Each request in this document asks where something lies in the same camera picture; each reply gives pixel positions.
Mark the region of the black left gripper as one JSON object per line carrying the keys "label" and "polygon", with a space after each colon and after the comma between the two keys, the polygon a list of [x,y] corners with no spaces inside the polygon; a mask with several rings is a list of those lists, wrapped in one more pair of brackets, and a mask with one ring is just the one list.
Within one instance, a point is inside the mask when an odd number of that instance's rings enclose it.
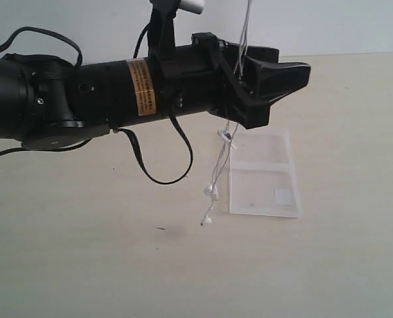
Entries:
{"label": "black left gripper", "polygon": [[149,49],[156,112],[150,121],[208,112],[246,129],[266,126],[272,101],[309,83],[304,62],[265,62],[246,57],[244,76],[236,63],[239,46],[210,32],[195,33],[192,43],[161,40]]}

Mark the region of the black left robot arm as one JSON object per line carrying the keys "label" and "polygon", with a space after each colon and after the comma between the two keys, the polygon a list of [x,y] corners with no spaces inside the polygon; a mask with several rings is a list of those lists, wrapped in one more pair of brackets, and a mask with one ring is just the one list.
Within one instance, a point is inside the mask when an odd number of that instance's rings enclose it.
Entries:
{"label": "black left robot arm", "polygon": [[10,54],[10,45],[0,45],[0,139],[27,150],[64,148],[170,114],[208,112],[263,127],[271,106],[303,89],[311,72],[303,62],[280,62],[275,48],[251,46],[238,76],[237,45],[210,33],[98,64]]}

